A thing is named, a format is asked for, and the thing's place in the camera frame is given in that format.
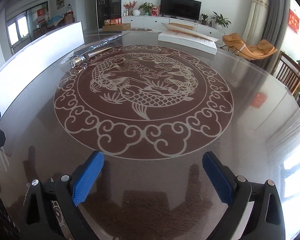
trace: black tv screen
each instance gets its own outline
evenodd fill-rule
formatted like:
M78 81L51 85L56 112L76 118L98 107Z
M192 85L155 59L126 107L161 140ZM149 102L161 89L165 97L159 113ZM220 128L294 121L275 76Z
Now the black tv screen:
M201 2L195 0L161 0L160 14L199 20Z

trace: red flower arrangement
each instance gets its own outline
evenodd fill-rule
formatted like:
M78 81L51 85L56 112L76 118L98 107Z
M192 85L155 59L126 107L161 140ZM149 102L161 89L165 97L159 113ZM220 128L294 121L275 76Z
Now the red flower arrangement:
M127 9L127 10L132 10L137 4L137 1L133 1L133 3L131 3L131 1L129 1L129 3L124 4L123 6Z

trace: small bottle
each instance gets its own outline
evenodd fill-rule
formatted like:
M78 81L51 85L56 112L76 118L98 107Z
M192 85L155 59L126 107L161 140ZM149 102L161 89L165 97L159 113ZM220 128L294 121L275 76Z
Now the small bottle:
M72 6L70 4L68 4L68 10L67 12L73 12Z

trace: white plant pot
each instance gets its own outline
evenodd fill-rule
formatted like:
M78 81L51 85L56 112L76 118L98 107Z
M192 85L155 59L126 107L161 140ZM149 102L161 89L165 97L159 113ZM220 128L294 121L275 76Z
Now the white plant pot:
M134 16L139 16L140 15L140 10L133 10L132 11L132 14L134 15Z
M219 31L223 31L224 30L224 27L223 27L223 25L221 25L221 24L215 24L215 26L214 26L217 30L219 30Z

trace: glossy tabletop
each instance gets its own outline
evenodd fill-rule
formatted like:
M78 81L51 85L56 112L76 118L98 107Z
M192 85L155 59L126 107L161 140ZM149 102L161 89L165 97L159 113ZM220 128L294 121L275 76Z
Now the glossy tabletop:
M112 46L85 69L56 61L0 120L0 196L16 225L28 183L71 174L98 149L105 164L79 208L101 240L206 239L227 208L202 168L213 151L235 175L275 182L293 239L300 110L287 88L226 51L213 56L157 33L128 32Z

